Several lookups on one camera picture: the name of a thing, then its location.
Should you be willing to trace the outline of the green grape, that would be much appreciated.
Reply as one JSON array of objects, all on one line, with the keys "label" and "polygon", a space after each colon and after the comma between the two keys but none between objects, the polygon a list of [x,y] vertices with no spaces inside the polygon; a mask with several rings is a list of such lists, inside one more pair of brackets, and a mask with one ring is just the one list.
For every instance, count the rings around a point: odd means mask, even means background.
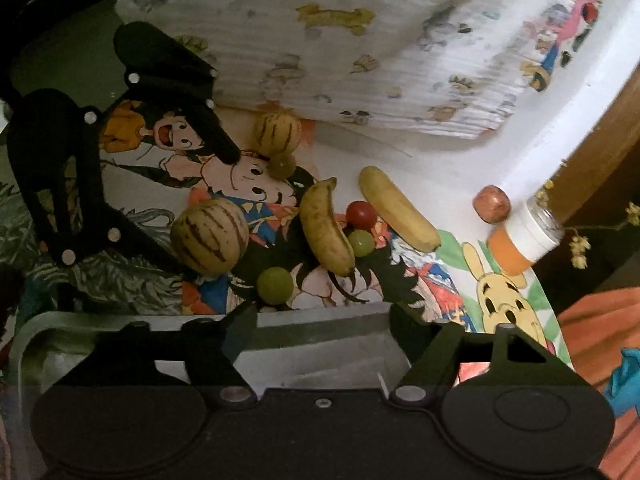
[{"label": "green grape", "polygon": [[353,230],[347,239],[356,258],[370,255],[375,250],[375,239],[368,231]]},{"label": "green grape", "polygon": [[285,304],[294,292],[292,275],[285,268],[273,266],[258,276],[256,288],[266,304]]}]

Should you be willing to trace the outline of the striped pepino melon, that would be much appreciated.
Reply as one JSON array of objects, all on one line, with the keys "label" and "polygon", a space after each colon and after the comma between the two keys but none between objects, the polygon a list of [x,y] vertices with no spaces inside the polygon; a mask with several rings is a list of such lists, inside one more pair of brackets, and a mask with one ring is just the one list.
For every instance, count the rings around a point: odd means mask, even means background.
[{"label": "striped pepino melon", "polygon": [[256,151],[262,156],[292,154],[302,140],[302,122],[289,114],[263,114],[256,119],[253,134]]},{"label": "striped pepino melon", "polygon": [[178,257],[206,278],[230,272],[243,258],[249,240],[244,212],[221,197],[186,208],[170,230]]}]

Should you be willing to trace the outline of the yellow banana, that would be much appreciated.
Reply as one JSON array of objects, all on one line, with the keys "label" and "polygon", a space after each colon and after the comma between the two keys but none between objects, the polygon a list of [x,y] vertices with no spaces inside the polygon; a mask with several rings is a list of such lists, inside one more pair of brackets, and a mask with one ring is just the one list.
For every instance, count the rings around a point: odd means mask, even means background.
[{"label": "yellow banana", "polygon": [[362,168],[358,185],[367,202],[408,245],[419,252],[434,252],[440,247],[439,232],[383,170]]},{"label": "yellow banana", "polygon": [[332,196],[336,185],[336,177],[311,185],[300,201],[298,216],[319,263],[335,275],[349,276],[355,270],[356,258],[334,216]]}]

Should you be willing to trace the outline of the small brown kiwi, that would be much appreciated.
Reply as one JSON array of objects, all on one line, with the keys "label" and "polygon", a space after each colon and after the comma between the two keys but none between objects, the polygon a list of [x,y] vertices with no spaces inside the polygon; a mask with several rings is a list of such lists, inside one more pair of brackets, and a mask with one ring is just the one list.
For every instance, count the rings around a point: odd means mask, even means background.
[{"label": "small brown kiwi", "polygon": [[284,181],[293,174],[297,168],[295,157],[291,153],[283,152],[273,155],[268,162],[268,174],[274,180]]}]

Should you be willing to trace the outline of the grey haired figure drawing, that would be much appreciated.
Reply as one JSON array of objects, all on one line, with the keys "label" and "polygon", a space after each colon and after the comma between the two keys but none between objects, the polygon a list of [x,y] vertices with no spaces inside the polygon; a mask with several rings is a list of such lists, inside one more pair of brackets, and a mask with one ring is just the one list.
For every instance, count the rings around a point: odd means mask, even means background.
[{"label": "grey haired figure drawing", "polygon": [[6,153],[1,154],[1,317],[23,322],[50,310],[92,314],[182,315],[183,275],[159,268],[155,249],[172,254],[170,227],[190,193],[104,164],[106,198],[125,220],[152,240],[137,250],[134,234],[71,266],[56,263],[36,243],[32,220]]}]

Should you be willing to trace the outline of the winnie pooh drawing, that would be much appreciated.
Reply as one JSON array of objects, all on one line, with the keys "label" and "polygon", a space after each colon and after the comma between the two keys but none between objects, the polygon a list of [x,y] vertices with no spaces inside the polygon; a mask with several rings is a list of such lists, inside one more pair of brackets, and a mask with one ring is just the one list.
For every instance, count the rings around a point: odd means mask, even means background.
[{"label": "winnie pooh drawing", "polygon": [[510,276],[481,240],[460,242],[448,231],[438,234],[442,244],[428,266],[427,285],[444,318],[472,333],[492,334],[510,323],[572,364],[559,321],[533,271]]}]

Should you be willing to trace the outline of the silver metal tray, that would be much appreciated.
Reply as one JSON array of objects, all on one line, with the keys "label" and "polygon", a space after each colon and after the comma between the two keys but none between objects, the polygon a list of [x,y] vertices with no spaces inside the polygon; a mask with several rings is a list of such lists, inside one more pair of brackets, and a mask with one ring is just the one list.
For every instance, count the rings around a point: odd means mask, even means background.
[{"label": "silver metal tray", "polygon": [[2,408],[17,479],[38,479],[46,465],[29,430],[38,398],[93,350],[101,336],[145,322],[157,369],[188,380],[193,364],[219,377],[231,364],[257,394],[268,388],[390,392],[409,368],[390,333],[388,304],[224,316],[91,315],[47,312],[16,334]]}]

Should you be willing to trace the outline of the colourful anime drawing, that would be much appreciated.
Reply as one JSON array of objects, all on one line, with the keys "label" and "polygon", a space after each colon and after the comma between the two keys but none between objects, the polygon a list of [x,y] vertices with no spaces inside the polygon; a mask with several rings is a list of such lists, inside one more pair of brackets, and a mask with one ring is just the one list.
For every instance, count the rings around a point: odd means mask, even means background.
[{"label": "colourful anime drawing", "polygon": [[304,310],[396,302],[422,318],[448,318],[478,332],[444,252],[419,252],[390,226],[353,229],[333,212],[333,179],[316,182],[304,170],[288,181],[286,204],[231,195],[244,214],[242,259],[216,278],[182,285],[186,314],[226,313],[244,300],[274,310]]}]

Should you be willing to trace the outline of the orange white glass jar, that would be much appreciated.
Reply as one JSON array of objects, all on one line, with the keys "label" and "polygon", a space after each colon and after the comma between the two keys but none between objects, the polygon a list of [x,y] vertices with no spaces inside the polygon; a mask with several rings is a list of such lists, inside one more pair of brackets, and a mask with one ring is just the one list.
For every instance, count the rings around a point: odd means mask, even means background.
[{"label": "orange white glass jar", "polygon": [[529,197],[491,232],[487,246],[501,271],[515,276],[558,247],[563,236],[552,212]]}]

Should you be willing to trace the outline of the red apple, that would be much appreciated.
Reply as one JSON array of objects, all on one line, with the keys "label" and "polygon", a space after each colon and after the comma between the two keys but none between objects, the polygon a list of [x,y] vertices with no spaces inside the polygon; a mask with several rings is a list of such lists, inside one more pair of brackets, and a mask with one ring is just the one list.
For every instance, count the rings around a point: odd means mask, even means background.
[{"label": "red apple", "polygon": [[509,197],[495,185],[484,186],[474,197],[472,205],[477,215],[489,224],[503,222],[511,212]]}]

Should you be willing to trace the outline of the orange dress girl poster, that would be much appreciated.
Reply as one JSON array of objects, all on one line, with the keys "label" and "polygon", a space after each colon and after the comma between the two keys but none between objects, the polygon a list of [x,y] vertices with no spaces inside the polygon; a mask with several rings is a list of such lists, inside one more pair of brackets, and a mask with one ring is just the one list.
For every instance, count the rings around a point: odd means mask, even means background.
[{"label": "orange dress girl poster", "polygon": [[611,479],[639,477],[639,289],[596,292],[560,315],[576,372],[603,393],[615,415],[600,468]]}]

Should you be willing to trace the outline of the dried yellow flower sprig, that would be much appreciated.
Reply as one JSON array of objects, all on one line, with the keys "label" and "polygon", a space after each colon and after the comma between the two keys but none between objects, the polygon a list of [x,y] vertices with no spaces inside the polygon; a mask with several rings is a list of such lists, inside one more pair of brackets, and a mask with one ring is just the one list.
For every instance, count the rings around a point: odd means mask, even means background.
[{"label": "dried yellow flower sprig", "polygon": [[[536,191],[534,197],[535,202],[542,208],[550,206],[550,192],[554,189],[555,184],[552,179],[548,179]],[[586,270],[588,268],[587,252],[591,249],[589,238],[585,236],[585,232],[611,232],[617,233],[627,226],[638,228],[640,224],[639,214],[640,207],[633,202],[629,202],[625,208],[625,218],[622,221],[610,226],[605,224],[588,224],[588,226],[563,226],[562,231],[570,234],[568,248],[570,248],[570,263],[577,270]]]}]

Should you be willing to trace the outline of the white cartoon print cloth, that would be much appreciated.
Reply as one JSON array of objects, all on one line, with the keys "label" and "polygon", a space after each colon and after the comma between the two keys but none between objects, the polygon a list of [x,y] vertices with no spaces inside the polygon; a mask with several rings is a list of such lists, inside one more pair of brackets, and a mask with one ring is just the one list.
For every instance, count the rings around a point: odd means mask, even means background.
[{"label": "white cartoon print cloth", "polygon": [[117,0],[197,48],[215,99],[324,122],[475,139],[544,91],[603,0]]}]

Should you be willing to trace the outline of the brown wooden door frame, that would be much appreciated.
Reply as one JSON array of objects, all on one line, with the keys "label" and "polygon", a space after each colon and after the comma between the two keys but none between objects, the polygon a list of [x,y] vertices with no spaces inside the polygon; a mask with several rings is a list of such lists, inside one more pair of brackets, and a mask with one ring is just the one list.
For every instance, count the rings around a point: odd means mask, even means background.
[{"label": "brown wooden door frame", "polygon": [[553,176],[550,207],[559,222],[620,220],[639,201],[639,73]]}]

